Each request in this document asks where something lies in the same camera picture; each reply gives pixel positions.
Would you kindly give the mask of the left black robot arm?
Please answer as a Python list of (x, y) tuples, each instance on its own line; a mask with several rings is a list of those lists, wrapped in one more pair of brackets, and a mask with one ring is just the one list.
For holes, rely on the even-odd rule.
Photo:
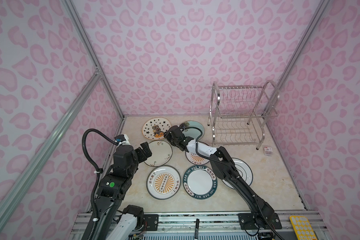
[(144, 142), (137, 149), (131, 145), (120, 145), (114, 155), (114, 164), (102, 179), (97, 174), (91, 193), (93, 209), (91, 220), (82, 237), (83, 240), (104, 240), (124, 197), (132, 185), (132, 179), (140, 163), (152, 156), (149, 144)]

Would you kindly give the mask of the cat and stars plate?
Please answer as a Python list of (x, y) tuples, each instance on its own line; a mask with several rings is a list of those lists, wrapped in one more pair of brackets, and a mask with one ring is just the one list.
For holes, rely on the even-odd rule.
[(166, 118), (152, 118), (142, 127), (143, 136), (150, 140), (162, 140), (164, 134), (172, 127), (170, 121)]

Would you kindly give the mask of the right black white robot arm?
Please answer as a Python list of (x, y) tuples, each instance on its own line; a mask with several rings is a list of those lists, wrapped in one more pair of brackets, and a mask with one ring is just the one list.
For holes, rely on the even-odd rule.
[(172, 126), (164, 133), (164, 138), (183, 152), (196, 153), (198, 156), (208, 159), (217, 178), (228, 182), (247, 203), (257, 227), (270, 229), (277, 234), (272, 224), (272, 219), (276, 216), (275, 210), (256, 194), (240, 176), (228, 151), (224, 147), (211, 147), (201, 143), (198, 139), (186, 137), (183, 131), (184, 128)]

